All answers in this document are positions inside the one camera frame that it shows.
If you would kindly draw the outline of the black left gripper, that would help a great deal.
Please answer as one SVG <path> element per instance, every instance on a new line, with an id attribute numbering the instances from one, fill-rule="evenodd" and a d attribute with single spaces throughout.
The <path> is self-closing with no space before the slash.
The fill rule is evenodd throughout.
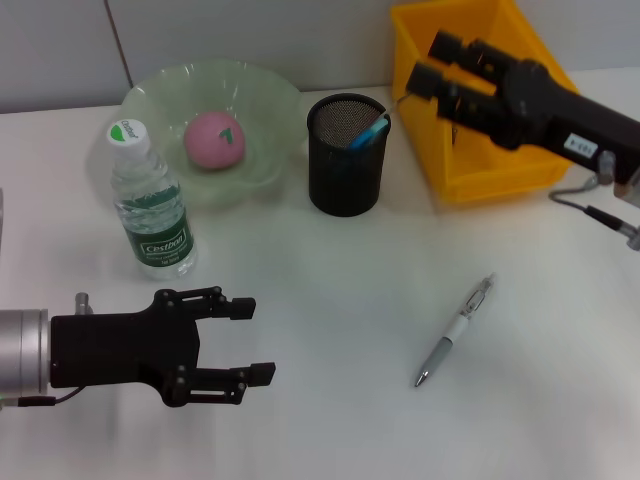
<path id="1" fill-rule="evenodd" d="M 273 362 L 230 369 L 197 367 L 197 320 L 250 320 L 251 297 L 229 299 L 219 286 L 161 290 L 135 313 L 55 316 L 50 332 L 54 388 L 142 383 L 167 406 L 240 405 L 249 388 L 269 386 Z"/>

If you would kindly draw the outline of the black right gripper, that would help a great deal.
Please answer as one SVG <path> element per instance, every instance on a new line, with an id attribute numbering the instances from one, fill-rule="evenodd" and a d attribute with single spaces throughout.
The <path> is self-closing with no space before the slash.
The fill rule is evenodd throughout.
<path id="1" fill-rule="evenodd" d="M 639 170 L 639 122 L 564 88 L 542 64 L 519 61 L 481 39 L 465 44 L 443 30 L 436 34 L 429 57 L 501 84 L 497 93 L 502 104 L 417 63 L 406 91 L 436 100 L 438 117 L 492 136 L 505 149 L 538 146 L 592 171 L 598 167 L 597 156 L 609 151 L 616 157 L 618 184 L 629 183 Z"/>

